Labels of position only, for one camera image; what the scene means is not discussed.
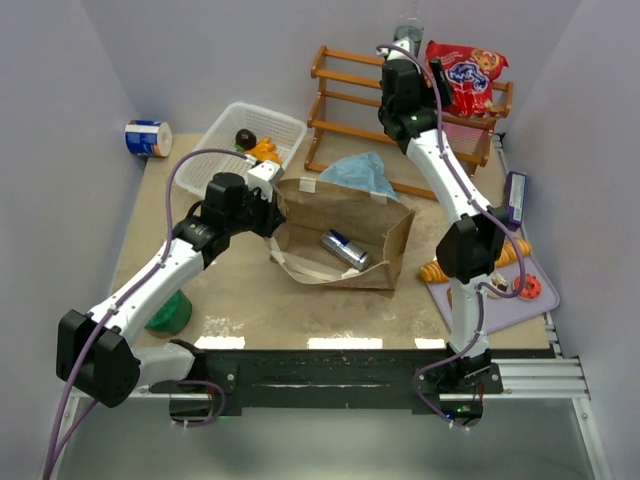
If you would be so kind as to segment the silver blue drink can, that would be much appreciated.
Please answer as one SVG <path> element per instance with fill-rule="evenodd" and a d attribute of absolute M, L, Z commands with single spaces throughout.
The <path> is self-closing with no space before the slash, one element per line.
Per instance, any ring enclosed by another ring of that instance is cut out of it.
<path fill-rule="evenodd" d="M 371 257 L 367 251 L 334 229 L 323 233 L 321 245 L 357 271 L 366 270 L 370 264 Z"/>

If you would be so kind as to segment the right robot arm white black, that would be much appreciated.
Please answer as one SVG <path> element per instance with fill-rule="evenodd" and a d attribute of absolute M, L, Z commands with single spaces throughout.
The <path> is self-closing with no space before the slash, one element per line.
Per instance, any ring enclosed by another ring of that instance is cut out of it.
<path fill-rule="evenodd" d="M 378 117 L 385 134 L 426 178 L 449 221 L 436 247 L 452 295 L 447 357 L 416 375 L 453 389 L 491 365 L 484 303 L 505 240 L 506 212 L 491 206 L 457 162 L 442 128 L 444 82 L 427 80 L 426 74 L 410 54 L 389 51 L 382 65 Z"/>

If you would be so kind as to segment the light blue plastic bag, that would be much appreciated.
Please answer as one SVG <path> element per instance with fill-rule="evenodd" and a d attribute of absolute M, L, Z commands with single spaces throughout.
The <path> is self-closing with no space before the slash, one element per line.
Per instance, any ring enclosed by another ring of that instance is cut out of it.
<path fill-rule="evenodd" d="M 376 152 L 339 159 L 326 168 L 319 179 L 326 183 L 375 192 L 397 200 L 397 195 L 385 176 L 384 163 Z"/>

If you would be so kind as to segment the clear water bottle green label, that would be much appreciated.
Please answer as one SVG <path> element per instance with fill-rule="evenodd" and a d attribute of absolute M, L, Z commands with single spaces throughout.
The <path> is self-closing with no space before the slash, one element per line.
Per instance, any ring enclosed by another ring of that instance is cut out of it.
<path fill-rule="evenodd" d="M 412 53 L 418 57 L 423 39 L 425 20 L 419 0 L 403 1 L 394 30 L 394 42 L 408 38 Z"/>

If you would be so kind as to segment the red snack chip bag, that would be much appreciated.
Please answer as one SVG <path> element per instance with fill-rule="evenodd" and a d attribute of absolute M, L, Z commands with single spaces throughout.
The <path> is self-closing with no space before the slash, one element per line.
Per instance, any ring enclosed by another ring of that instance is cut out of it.
<path fill-rule="evenodd" d="M 456 117 L 484 117 L 493 108 L 492 84 L 504 68 L 507 57 L 480 47 L 442 44 L 431 40 L 426 59 L 439 59 L 454 91 L 446 111 Z"/>

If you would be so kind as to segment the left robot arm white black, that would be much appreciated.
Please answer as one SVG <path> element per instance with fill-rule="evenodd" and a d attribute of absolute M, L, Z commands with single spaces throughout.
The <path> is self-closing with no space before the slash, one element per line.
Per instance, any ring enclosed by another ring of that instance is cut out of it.
<path fill-rule="evenodd" d="M 177 223 L 158 253 L 110 298 L 59 322 L 56 374 L 67 386 L 113 408 L 140 386 L 187 378 L 198 356 L 186 343 L 133 348 L 160 308 L 207 269 L 233 236 L 269 238 L 284 223 L 274 187 L 281 166 L 267 161 L 245 176 L 217 173 L 205 197 Z"/>

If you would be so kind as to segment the brown paper grocery bag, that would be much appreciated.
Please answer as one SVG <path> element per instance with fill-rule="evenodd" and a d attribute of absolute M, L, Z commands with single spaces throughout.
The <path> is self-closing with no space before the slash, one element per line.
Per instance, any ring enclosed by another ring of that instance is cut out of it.
<path fill-rule="evenodd" d="M 275 190 L 286 217 L 266 240 L 273 261 L 306 285 L 393 290 L 415 212 L 386 195 L 312 178 L 286 179 Z M 322 244 L 336 233 L 367 254 L 362 270 Z"/>

